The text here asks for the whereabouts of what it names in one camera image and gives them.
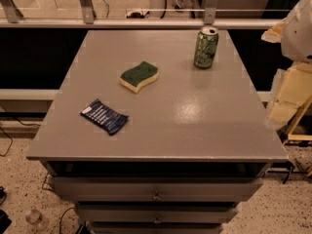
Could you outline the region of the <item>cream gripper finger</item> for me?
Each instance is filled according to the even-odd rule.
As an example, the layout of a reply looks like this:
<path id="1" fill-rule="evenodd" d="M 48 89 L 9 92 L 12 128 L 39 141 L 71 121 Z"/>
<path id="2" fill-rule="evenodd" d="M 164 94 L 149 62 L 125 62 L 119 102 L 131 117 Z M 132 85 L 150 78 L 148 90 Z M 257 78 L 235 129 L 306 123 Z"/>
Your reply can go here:
<path id="1" fill-rule="evenodd" d="M 278 69 L 273 78 L 266 107 L 265 125 L 269 129 L 280 130 L 311 96 L 311 64 L 295 62 L 287 70 Z"/>
<path id="2" fill-rule="evenodd" d="M 269 43 L 280 43 L 282 41 L 282 34 L 285 26 L 285 19 L 279 20 L 274 26 L 267 29 L 262 35 L 261 39 Z"/>

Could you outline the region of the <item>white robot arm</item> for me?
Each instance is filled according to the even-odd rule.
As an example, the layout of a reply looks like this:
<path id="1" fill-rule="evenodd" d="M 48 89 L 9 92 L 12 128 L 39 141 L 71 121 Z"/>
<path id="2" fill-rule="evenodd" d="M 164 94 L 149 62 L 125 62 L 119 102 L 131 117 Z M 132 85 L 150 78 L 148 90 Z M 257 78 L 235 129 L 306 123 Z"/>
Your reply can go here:
<path id="1" fill-rule="evenodd" d="M 299 0 L 261 39 L 280 43 L 282 55 L 292 61 L 274 75 L 266 107 L 266 126 L 280 130 L 312 96 L 312 0 Z"/>

